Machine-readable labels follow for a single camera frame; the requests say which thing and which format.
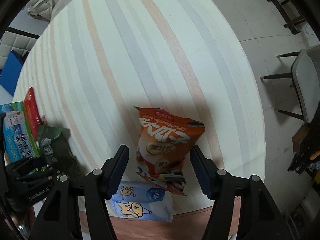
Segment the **blue and green package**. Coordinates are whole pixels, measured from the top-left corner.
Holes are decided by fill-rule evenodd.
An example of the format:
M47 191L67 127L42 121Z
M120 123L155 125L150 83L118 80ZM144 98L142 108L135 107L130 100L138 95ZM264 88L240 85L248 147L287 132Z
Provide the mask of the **blue and green package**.
M169 192L145 183L120 183L109 200L121 218L171 222L172 198Z
M40 157L33 140L22 102L0 106L0 113L6 113L3 125L5 148L11 162L23 157Z

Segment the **chair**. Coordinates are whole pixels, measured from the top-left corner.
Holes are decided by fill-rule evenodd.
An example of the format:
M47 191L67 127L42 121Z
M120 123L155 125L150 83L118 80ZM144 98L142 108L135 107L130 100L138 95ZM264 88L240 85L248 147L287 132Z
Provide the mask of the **chair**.
M317 75L317 72L320 73L320 44L298 52L278 55L277 58L291 56L297 56L291 66L291 72L261 76L260 79L291 78L298 95L302 114L276 108L275 111L311 123L320 101L320 85Z

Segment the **floor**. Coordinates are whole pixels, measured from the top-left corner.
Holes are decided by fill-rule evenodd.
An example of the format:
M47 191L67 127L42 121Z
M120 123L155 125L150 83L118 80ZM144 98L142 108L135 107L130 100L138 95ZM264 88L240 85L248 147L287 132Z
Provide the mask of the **floor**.
M280 211L290 212L311 187L311 179L306 173L287 172L293 157L291 137L303 121L281 115L273 109L300 114L300 107L290 80L261 81L259 76L289 72L294 57L277 59L276 55L299 51L319 41L314 35L305 33L306 24L301 33L292 35L283 27L285 21L276 7L266 0L212 1L229 22L251 64L265 118L265 184Z

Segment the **table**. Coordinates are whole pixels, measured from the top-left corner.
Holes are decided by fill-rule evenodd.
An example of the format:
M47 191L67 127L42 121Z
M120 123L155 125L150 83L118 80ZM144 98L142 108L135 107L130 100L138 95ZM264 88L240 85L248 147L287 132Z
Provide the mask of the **table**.
M130 150L124 181L141 181L134 106L159 107L204 123L197 144L235 176L264 179L265 133L248 59L211 0L73 0L29 54L15 101L34 87L40 114L70 129L81 167L101 167L121 144ZM186 158L187 197L176 213L212 206Z

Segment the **blue plastic package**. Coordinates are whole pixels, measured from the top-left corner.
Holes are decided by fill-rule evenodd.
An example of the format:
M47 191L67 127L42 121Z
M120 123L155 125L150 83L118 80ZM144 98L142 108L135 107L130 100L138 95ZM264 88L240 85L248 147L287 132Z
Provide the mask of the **blue plastic package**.
M121 218L171 222L173 217L170 193L151 184L120 183L109 204Z

